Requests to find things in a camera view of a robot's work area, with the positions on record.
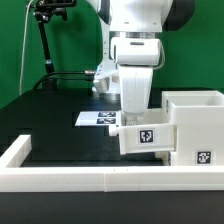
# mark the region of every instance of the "white container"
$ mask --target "white container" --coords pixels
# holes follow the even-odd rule
[[[163,92],[163,116],[175,127],[171,165],[224,165],[224,96],[218,91]]]
[[[147,110],[137,125],[124,126],[122,119],[119,127],[110,126],[110,134],[119,134],[120,153],[140,153],[173,151],[173,125],[167,123],[162,109]]]

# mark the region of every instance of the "black cable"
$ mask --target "black cable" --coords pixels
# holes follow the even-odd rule
[[[78,71],[71,71],[71,72],[51,72],[46,75],[44,75],[42,78],[51,77],[54,75],[85,75],[86,73],[84,71],[78,72]]]
[[[45,81],[48,80],[49,77],[45,77],[45,78],[41,78],[34,86],[33,86],[33,90],[37,90],[37,88],[39,87],[39,85]],[[55,79],[55,80],[67,80],[67,81],[93,81],[93,79],[88,79],[88,78],[77,78],[77,79],[68,79],[68,78],[51,78],[51,79]]]

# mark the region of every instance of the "green wall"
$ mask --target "green wall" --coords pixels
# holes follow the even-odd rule
[[[25,19],[24,0],[4,1],[0,8],[0,108],[19,96],[19,76]],[[223,0],[196,0],[190,22],[178,32],[161,35],[165,67],[155,72],[154,87],[224,88]],[[99,21],[85,0],[68,9],[69,20],[54,17],[47,24],[56,70],[94,69],[101,59]],[[37,22],[30,13],[24,74],[24,91],[45,74]],[[78,82],[87,87],[90,83]],[[63,82],[61,87],[74,87]]]

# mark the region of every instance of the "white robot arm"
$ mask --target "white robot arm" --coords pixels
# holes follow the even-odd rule
[[[106,24],[109,31],[116,32],[110,44],[110,54],[115,62],[111,63],[108,55],[109,31],[106,30],[108,36],[104,54],[107,58],[103,62],[107,60],[110,63],[102,62],[101,66],[110,66],[104,65],[103,72],[95,76],[96,89],[100,93],[106,92],[109,89],[109,77],[118,73],[121,109],[126,125],[135,125],[137,117],[143,116],[148,107],[153,69],[162,67],[158,66],[160,52],[163,52],[162,44],[155,34],[162,32],[172,6],[177,8],[178,4],[188,3],[185,0],[87,1],[98,12],[101,24]]]

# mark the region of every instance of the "black stand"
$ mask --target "black stand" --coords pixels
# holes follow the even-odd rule
[[[62,16],[64,21],[67,20],[66,7],[73,7],[77,4],[76,0],[67,1],[37,1],[35,8],[35,18],[38,22],[38,27],[40,30],[44,56],[45,56],[45,68],[47,74],[55,72],[54,64],[51,59],[50,50],[48,47],[47,35],[45,31],[45,23],[49,23],[53,15]],[[43,90],[56,90],[57,89],[57,79],[49,78],[42,82]]]

